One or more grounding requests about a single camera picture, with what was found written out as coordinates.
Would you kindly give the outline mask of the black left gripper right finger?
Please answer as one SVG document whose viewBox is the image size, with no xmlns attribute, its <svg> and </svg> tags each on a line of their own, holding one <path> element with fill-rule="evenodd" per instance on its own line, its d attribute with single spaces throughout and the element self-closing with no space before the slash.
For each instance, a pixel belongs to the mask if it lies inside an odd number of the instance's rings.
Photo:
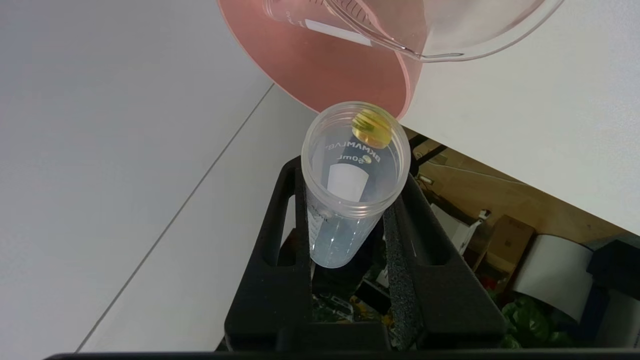
<svg viewBox="0 0 640 360">
<path fill-rule="evenodd" d="M 498 347 L 505 319 L 413 177 L 382 220 L 398 350 Z"/>
</svg>

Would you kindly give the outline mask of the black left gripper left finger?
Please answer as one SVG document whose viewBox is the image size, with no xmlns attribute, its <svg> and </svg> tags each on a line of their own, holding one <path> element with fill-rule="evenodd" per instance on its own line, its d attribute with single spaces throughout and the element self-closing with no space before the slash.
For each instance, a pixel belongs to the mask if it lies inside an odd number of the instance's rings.
<svg viewBox="0 0 640 360">
<path fill-rule="evenodd" d="M 278 257 L 290 198 L 295 201 L 294 262 L 279 266 Z M 224 321 L 231 351 L 290 351 L 310 323 L 311 265 L 306 191 L 301 158 L 279 171 L 258 237 Z"/>
</svg>

